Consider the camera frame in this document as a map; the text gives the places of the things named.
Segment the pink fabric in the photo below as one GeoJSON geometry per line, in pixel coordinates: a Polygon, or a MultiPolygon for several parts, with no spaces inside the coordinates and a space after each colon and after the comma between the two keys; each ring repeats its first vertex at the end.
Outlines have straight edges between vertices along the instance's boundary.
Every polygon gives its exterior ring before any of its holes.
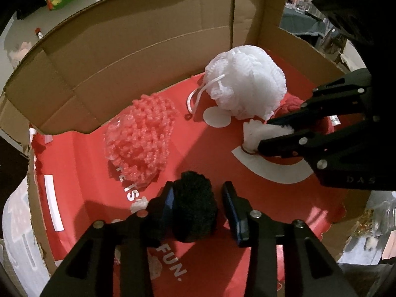
{"type": "Polygon", "coordinates": [[[137,188],[147,186],[165,169],[176,115],[170,99],[142,95],[108,124],[105,156],[137,188]]]}

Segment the white fluffy object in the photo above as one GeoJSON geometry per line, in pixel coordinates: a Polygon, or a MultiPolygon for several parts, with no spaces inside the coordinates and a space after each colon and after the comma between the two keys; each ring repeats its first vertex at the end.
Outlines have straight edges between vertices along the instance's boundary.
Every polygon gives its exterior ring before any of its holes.
{"type": "Polygon", "coordinates": [[[32,48],[32,44],[30,42],[24,41],[18,51],[10,51],[9,57],[11,59],[12,68],[16,68],[18,64],[22,61],[23,57],[26,56],[28,51],[32,48]]]}
{"type": "Polygon", "coordinates": [[[258,120],[250,120],[244,123],[244,143],[242,147],[249,153],[256,153],[261,140],[293,133],[294,129],[290,126],[264,124],[258,120]]]}
{"type": "Polygon", "coordinates": [[[268,120],[287,91],[283,71],[263,49],[249,45],[217,55],[205,68],[207,83],[210,97],[239,120],[268,120]]]}
{"type": "Polygon", "coordinates": [[[145,196],[143,196],[141,199],[136,199],[136,201],[131,204],[131,213],[134,214],[139,210],[145,210],[148,205],[149,201],[145,196]]]}

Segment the bolt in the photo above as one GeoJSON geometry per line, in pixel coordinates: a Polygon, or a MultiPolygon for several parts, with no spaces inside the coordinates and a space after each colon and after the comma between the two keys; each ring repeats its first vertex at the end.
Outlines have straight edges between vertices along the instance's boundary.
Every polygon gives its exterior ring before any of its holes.
{"type": "Polygon", "coordinates": [[[301,137],[300,140],[298,141],[298,143],[300,145],[305,145],[306,143],[308,143],[308,138],[306,137],[301,137]]]}
{"type": "Polygon", "coordinates": [[[258,219],[259,217],[261,217],[261,212],[258,210],[251,210],[250,211],[250,216],[252,218],[258,219]]]}
{"type": "Polygon", "coordinates": [[[136,212],[136,215],[139,218],[145,218],[149,215],[149,213],[147,212],[147,210],[139,210],[138,212],[136,212]]]}
{"type": "Polygon", "coordinates": [[[294,221],[293,221],[293,224],[294,224],[294,226],[295,226],[296,228],[298,228],[298,229],[302,229],[302,228],[305,227],[305,222],[302,221],[302,220],[294,220],[294,221]]]}
{"type": "Polygon", "coordinates": [[[93,225],[95,229],[102,229],[103,226],[104,226],[104,222],[102,220],[95,221],[93,225]]]}
{"type": "Polygon", "coordinates": [[[318,163],[316,163],[316,166],[318,169],[324,170],[327,167],[327,161],[325,159],[321,159],[318,161],[318,163]]]}

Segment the white wall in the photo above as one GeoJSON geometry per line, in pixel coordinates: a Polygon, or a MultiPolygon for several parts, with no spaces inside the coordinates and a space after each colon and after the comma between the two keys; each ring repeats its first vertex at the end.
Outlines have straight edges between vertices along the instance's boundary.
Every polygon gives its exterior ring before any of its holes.
{"type": "Polygon", "coordinates": [[[54,11],[49,11],[43,7],[25,20],[17,20],[14,15],[0,35],[0,89],[3,89],[13,72],[8,57],[11,50],[17,50],[23,41],[35,44],[37,42],[37,37],[34,33],[36,28],[41,28],[42,32],[46,34],[70,15],[96,1],[98,0],[74,0],[64,8],[54,11]]]}

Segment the cardboard box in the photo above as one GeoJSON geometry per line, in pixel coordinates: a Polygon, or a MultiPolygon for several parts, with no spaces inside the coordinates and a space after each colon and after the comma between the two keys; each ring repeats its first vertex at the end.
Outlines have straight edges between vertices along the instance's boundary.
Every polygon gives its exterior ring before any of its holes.
{"type": "MultiPolygon", "coordinates": [[[[29,51],[3,90],[0,127],[24,149],[27,121],[43,134],[90,133],[132,99],[203,72],[218,53],[245,44],[270,50],[317,85],[342,76],[308,43],[278,27],[285,1],[101,0],[62,22],[29,51]]],[[[53,273],[32,152],[30,158],[32,225],[53,273]]],[[[334,257],[342,252],[367,195],[350,190],[346,217],[324,234],[334,257]]]]}

